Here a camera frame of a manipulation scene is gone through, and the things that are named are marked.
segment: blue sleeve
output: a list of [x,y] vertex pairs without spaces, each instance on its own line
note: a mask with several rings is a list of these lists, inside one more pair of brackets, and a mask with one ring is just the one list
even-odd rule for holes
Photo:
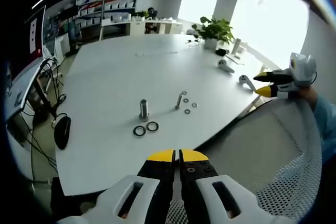
[[322,137],[322,162],[336,154],[336,106],[318,96],[314,116]]

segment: rubber o-ring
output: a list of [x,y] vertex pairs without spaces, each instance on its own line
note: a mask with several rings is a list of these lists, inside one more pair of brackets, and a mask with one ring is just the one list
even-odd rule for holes
[[[149,128],[150,124],[154,124],[154,125],[155,125],[155,130],[151,130],[151,129]],[[154,122],[154,121],[151,121],[151,122],[149,122],[149,123],[146,125],[146,128],[147,128],[147,130],[148,130],[149,132],[156,132],[156,131],[158,131],[158,129],[159,129],[159,124],[156,123],[156,122]]]
[[[137,129],[142,129],[143,133],[138,134]],[[133,130],[133,135],[136,136],[136,137],[143,137],[143,136],[145,136],[145,134],[146,134],[146,128],[144,126],[139,125],[139,126],[135,127],[134,130]]]

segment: green leaves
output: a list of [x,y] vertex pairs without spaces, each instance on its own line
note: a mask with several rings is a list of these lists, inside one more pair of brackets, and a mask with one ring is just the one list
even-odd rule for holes
[[209,20],[206,17],[201,17],[200,21],[202,23],[201,29],[197,29],[196,24],[192,25],[192,28],[198,33],[198,35],[194,35],[196,39],[217,39],[226,43],[229,43],[229,41],[234,39],[231,33],[232,27],[225,19],[216,20],[215,18],[212,18]]

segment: white pot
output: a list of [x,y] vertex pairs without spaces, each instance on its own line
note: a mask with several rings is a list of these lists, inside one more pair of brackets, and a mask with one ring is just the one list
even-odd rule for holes
[[204,48],[209,49],[211,51],[215,51],[217,47],[217,39],[206,39],[204,41]]

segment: computer mouse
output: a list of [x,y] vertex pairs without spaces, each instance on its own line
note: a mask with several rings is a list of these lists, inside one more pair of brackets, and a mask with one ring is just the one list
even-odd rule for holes
[[71,118],[64,116],[55,126],[54,139],[58,148],[64,150],[69,141]]

